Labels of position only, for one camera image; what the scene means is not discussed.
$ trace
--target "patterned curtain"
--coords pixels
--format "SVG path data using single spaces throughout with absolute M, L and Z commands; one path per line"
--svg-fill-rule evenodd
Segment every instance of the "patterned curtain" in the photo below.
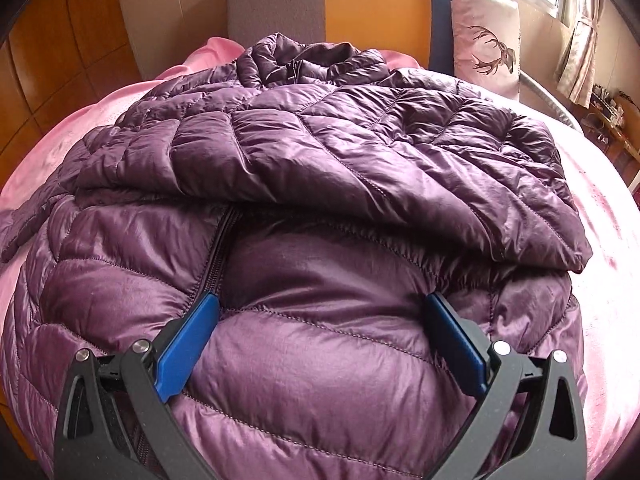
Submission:
M 595 76 L 598 24 L 605 0 L 577 0 L 574 33 L 562 54 L 558 91 L 572 102 L 589 107 Z

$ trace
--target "cushion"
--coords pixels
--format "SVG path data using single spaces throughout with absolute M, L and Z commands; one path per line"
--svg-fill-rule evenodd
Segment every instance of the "cushion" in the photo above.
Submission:
M 455 76 L 518 100 L 518 4 L 511 0 L 451 0 L 451 21 Z

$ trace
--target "metal screw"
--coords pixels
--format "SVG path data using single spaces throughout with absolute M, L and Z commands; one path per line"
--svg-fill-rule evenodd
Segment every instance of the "metal screw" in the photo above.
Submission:
M 496 341 L 494 343 L 494 352 L 498 355 L 509 355 L 511 352 L 511 347 L 506 341 Z
M 147 341 L 146 339 L 138 339 L 135 343 L 133 343 L 133 345 L 131 346 L 131 349 L 136 354 L 143 354 L 147 350 L 149 350 L 150 347 L 151 347 L 151 343 L 149 341 Z
M 559 363 L 565 363 L 567 360 L 566 353 L 562 350 L 554 350 L 554 359 Z
M 82 348 L 76 352 L 76 361 L 86 361 L 91 355 L 91 351 L 88 348 Z

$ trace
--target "quilted fabric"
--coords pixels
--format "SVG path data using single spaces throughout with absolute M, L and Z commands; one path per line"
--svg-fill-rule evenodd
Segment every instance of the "quilted fabric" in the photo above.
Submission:
M 206 287 L 223 320 L 170 405 L 223 479 L 421 478 L 473 403 L 424 335 L 434 290 L 492 340 L 564 349 L 585 392 L 567 271 L 591 249 L 548 130 L 375 50 L 274 35 L 158 85 L 0 218 L 2 259 L 31 237 L 0 375 L 49 473 L 74 353 L 152 338 Z

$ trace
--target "pink blanket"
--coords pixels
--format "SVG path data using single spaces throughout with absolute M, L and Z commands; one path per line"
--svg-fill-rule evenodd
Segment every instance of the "pink blanket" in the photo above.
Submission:
M 165 79 L 197 72 L 235 59 L 243 47 L 211 38 L 182 65 L 153 81 L 121 88 L 95 105 L 78 110 L 51 130 L 27 155 L 0 194 L 0 209 L 18 207 L 58 166 L 68 149 L 87 131 L 112 124 L 130 104 Z M 384 51 L 390 68 L 418 63 Z M 593 258 L 581 275 L 572 276 L 582 306 L 589 390 L 584 406 L 589 448 L 589 478 L 612 457 L 640 412 L 640 367 L 628 366 L 636 353 L 640 326 L 640 212 L 606 157 L 580 133 L 523 104 L 491 94 L 498 104 L 544 121 L 561 152 L 567 182 L 580 210 Z M 0 319 L 4 319 L 30 244 L 0 274 Z

